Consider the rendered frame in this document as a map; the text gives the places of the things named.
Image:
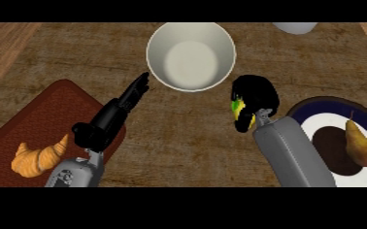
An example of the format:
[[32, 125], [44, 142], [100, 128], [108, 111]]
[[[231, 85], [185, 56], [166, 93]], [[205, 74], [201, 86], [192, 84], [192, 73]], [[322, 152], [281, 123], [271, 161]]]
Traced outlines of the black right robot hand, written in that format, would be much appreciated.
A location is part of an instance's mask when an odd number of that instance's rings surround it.
[[257, 111], [266, 110], [268, 116], [274, 116], [278, 111], [278, 93], [268, 78], [241, 75], [232, 81], [231, 105], [237, 99], [244, 101], [245, 107], [241, 109], [240, 117], [234, 117], [235, 129], [240, 133], [247, 133], [254, 125]]

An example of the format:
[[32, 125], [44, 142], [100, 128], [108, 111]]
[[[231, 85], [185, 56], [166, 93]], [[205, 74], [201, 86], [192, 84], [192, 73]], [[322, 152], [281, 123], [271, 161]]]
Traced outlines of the pale grey round object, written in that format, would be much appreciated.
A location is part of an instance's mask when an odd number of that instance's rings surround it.
[[315, 22], [274, 22], [274, 26], [285, 33], [302, 35], [315, 27]]

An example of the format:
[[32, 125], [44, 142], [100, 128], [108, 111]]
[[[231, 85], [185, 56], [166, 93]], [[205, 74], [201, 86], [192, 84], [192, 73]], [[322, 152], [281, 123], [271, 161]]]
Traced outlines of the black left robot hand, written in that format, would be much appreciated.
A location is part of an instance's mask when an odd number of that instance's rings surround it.
[[89, 122], [77, 122], [72, 126], [74, 143], [80, 147], [102, 152], [112, 143], [127, 115], [149, 89], [148, 76], [145, 72], [136, 78], [120, 97], [108, 102]]

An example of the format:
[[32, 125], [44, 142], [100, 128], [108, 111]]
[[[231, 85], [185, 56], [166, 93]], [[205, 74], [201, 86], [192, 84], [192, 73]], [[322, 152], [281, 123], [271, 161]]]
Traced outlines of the yellow green lemon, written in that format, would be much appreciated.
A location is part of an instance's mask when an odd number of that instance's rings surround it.
[[231, 108], [232, 108], [232, 113], [234, 113], [234, 117], [238, 118], [240, 117], [240, 112], [241, 109], [245, 107], [244, 101], [241, 99], [237, 99], [232, 102]]

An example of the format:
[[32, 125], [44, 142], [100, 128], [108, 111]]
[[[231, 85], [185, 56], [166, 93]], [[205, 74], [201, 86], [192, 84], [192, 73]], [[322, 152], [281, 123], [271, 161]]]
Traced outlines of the golden croissant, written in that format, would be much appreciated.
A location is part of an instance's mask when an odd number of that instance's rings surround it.
[[10, 165], [13, 172], [23, 178], [35, 178], [53, 169], [66, 152], [68, 141], [69, 135], [65, 135], [52, 146], [38, 149], [29, 149], [26, 143], [21, 143]]

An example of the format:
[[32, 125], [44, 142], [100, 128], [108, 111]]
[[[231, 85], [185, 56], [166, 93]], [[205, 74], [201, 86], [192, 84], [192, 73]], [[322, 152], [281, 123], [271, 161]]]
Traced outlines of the brown pear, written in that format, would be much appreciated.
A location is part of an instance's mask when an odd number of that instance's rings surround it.
[[361, 133], [352, 118], [345, 123], [346, 153], [353, 163], [367, 167], [367, 137]]

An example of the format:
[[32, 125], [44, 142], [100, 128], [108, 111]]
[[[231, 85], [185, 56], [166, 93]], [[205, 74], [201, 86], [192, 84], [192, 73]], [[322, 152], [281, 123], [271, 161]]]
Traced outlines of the red brown placemat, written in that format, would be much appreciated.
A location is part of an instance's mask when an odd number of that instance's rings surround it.
[[89, 122], [103, 105], [69, 80], [53, 82], [0, 127], [0, 186], [43, 186], [52, 174], [47, 170], [35, 178], [23, 178], [12, 170], [12, 161], [21, 143], [29, 149], [52, 146], [68, 135], [63, 159], [89, 154], [74, 144], [71, 127]]

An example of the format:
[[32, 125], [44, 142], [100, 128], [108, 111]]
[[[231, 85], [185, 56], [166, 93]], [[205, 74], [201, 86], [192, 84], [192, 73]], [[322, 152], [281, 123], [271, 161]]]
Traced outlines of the blue rimmed white plate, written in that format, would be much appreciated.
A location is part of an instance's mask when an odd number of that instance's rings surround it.
[[346, 153], [345, 124], [349, 119], [367, 137], [367, 108], [334, 96], [302, 100], [287, 112], [299, 123], [337, 187], [367, 187], [367, 167], [352, 161]]

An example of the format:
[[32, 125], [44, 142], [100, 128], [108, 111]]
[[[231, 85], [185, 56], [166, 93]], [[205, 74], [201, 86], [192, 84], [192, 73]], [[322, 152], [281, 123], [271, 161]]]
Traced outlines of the white bowl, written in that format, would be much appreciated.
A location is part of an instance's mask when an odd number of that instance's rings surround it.
[[229, 33], [214, 22], [167, 22], [146, 45], [157, 80], [182, 92], [201, 92], [228, 78], [237, 60]]

